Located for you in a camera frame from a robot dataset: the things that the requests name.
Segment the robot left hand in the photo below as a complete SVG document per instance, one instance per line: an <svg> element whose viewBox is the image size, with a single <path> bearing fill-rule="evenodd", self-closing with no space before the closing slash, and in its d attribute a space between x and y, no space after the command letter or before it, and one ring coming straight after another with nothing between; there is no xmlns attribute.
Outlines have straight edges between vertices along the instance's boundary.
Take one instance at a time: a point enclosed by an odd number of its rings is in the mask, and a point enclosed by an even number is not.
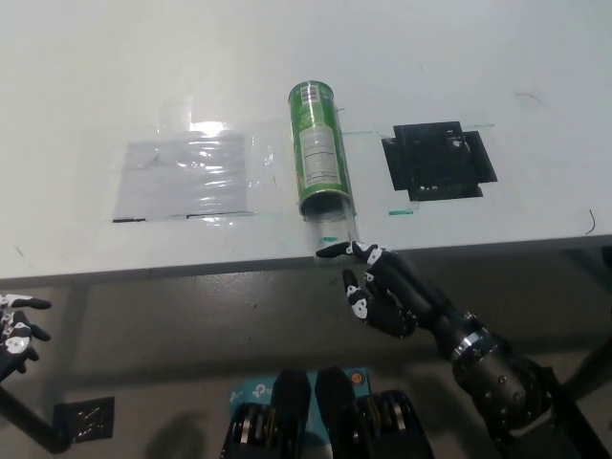
<svg viewBox="0 0 612 459"><path fill-rule="evenodd" d="M1 295L1 381L14 372L24 374L26 361L39 360L33 348L36 339L51 339L48 332L29 321L24 310L48 310L51 307L50 301L29 295Z"/></svg>

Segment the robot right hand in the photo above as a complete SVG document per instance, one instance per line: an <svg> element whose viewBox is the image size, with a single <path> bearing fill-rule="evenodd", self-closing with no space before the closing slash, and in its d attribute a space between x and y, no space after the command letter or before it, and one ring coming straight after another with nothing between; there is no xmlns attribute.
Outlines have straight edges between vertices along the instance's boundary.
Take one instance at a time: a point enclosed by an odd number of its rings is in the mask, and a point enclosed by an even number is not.
<svg viewBox="0 0 612 459"><path fill-rule="evenodd" d="M319 258L351 256L366 266L364 282L342 272L347 301L356 318L395 338L422 328L434 336L446 360L457 360L485 336L474 316L460 312L427 278L396 252L377 244L341 242L317 251Z"/></svg>

